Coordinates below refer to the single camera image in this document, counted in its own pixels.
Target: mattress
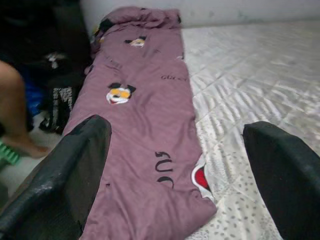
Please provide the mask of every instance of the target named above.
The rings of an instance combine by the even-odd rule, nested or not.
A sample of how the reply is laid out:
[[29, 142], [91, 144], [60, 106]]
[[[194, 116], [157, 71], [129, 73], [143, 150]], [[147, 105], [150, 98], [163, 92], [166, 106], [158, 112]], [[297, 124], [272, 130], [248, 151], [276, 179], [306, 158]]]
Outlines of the mattress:
[[182, 30], [196, 127], [218, 211], [188, 240], [280, 240], [245, 151], [271, 122], [320, 154], [320, 22]]

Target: blanket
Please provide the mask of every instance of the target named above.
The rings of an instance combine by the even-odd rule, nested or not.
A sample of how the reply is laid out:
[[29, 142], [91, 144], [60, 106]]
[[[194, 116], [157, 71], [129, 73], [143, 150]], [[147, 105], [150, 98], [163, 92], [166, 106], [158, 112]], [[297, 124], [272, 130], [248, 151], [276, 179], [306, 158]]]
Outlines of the blanket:
[[81, 240], [182, 240], [216, 213], [198, 143], [179, 12], [124, 7], [92, 39], [93, 64], [64, 134], [111, 123]]

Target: white wall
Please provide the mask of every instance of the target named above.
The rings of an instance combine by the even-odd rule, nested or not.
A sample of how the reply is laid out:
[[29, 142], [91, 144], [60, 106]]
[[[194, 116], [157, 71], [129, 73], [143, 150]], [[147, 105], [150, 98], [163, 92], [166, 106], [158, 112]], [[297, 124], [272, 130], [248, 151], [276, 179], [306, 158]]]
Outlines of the white wall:
[[185, 27], [320, 19], [320, 0], [81, 0], [88, 32], [123, 6], [178, 8]]

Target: fabric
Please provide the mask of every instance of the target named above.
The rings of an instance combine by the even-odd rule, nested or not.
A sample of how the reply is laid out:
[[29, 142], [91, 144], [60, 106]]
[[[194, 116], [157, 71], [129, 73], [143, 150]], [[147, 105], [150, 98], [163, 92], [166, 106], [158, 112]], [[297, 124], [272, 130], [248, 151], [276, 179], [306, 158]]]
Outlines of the fabric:
[[30, 76], [29, 70], [26, 67], [20, 67], [19, 72], [25, 84], [26, 107], [31, 116], [34, 117], [40, 113], [39, 105], [44, 99], [44, 91], [40, 87], [36, 86]]
[[112, 126], [110, 151], [82, 240], [183, 240], [217, 209], [195, 184], [195, 111], [176, 10], [120, 8], [65, 134], [98, 114]]
[[43, 110], [47, 111], [47, 115], [39, 126], [41, 130], [62, 134], [83, 81], [83, 77], [77, 72], [49, 81], [47, 96], [43, 102]]

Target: person's leg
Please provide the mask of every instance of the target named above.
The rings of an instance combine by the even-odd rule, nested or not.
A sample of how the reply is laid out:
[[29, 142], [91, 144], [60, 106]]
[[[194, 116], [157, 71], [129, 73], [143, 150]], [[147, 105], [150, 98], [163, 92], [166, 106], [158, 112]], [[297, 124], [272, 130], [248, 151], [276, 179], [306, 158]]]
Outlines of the person's leg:
[[25, 85], [16, 69], [0, 61], [0, 123], [4, 127], [2, 141], [33, 158], [48, 153], [47, 147], [37, 146], [28, 135], [26, 126]]

